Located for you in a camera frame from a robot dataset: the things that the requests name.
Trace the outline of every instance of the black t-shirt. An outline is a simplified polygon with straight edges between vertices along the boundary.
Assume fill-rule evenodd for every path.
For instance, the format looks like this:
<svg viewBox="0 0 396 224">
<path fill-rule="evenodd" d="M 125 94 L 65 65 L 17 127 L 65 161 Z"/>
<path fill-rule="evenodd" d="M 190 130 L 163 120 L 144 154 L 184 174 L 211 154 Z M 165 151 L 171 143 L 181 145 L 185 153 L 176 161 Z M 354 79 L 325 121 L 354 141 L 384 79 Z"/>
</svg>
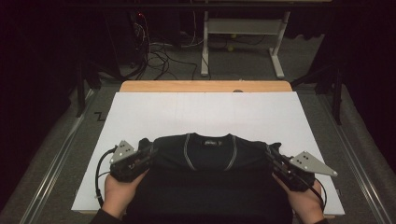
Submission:
<svg viewBox="0 0 396 224">
<path fill-rule="evenodd" d="M 228 134 L 161 137 L 126 223 L 291 223 L 285 191 L 272 178 L 264 142 Z"/>
</svg>

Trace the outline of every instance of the gray carpet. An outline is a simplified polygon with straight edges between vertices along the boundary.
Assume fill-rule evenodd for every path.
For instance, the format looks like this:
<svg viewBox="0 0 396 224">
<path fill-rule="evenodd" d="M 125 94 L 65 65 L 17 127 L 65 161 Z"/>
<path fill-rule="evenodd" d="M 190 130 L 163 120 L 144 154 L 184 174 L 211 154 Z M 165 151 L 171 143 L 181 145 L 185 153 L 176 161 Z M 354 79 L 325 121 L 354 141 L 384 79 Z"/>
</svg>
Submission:
<svg viewBox="0 0 396 224">
<path fill-rule="evenodd" d="M 240 41 L 255 43 L 257 37 L 243 37 Z M 245 79 L 245 80 L 270 80 L 276 79 L 266 48 L 274 39 L 264 38 L 260 45 L 233 43 L 234 51 L 227 49 L 212 49 L 209 54 L 211 78 L 216 80 Z M 318 49 L 321 38 L 309 41 L 302 38 L 285 39 L 279 59 L 282 63 L 286 80 L 291 81 L 304 75 L 311 64 Z M 210 46 L 221 47 L 224 42 L 215 39 Z M 175 49 L 166 47 L 172 59 L 188 63 L 197 63 L 198 68 L 194 74 L 195 79 L 208 79 L 200 77 L 201 51 L 200 47 Z M 152 56 L 151 64 L 156 59 Z M 122 72 L 128 73 L 131 69 L 122 66 Z M 162 79 L 191 79 L 194 66 L 190 64 L 171 62 L 169 71 Z M 160 71 L 149 68 L 142 79 L 153 79 Z M 76 196 L 82 177 L 88 166 L 96 141 L 104 126 L 96 112 L 101 112 L 101 119 L 111 106 L 115 92 L 120 88 L 120 83 L 105 83 L 99 91 L 95 91 L 88 99 L 88 107 L 83 119 L 76 119 L 77 97 L 74 92 L 70 98 L 73 102 L 68 111 L 54 125 L 42 147 L 36 153 L 31 165 L 11 196 L 6 208 L 0 215 L 0 223 L 20 223 L 21 219 L 33 200 L 37 188 L 51 167 L 51 162 L 62 151 L 64 140 L 76 123 L 81 121 L 76 135 L 70 141 L 69 151 L 63 153 L 64 163 L 58 166 L 59 174 L 54 179 L 54 185 L 49 186 L 49 197 L 39 197 L 35 202 L 42 207 L 33 218 L 34 223 L 88 223 L 92 216 L 72 212 L 71 206 Z M 302 102 L 304 112 L 322 152 L 323 158 L 340 175 L 333 179 L 334 185 L 340 192 L 341 202 L 346 214 L 331 220 L 331 223 L 391 223 L 396 216 L 391 211 L 396 210 L 395 197 L 396 180 L 394 173 L 388 168 L 383 157 L 376 148 L 370 134 L 365 129 L 353 102 L 343 92 L 342 126 L 334 125 L 329 112 L 331 97 L 315 95 L 312 85 L 303 85 L 295 89 Z M 360 181 L 360 170 L 356 171 L 350 163 L 346 147 L 356 153 L 356 160 L 360 163 L 363 172 L 373 184 L 389 217 L 381 221 L 375 211 L 375 204 L 370 203 L 370 195 L 364 190 L 364 181 Z"/>
</svg>

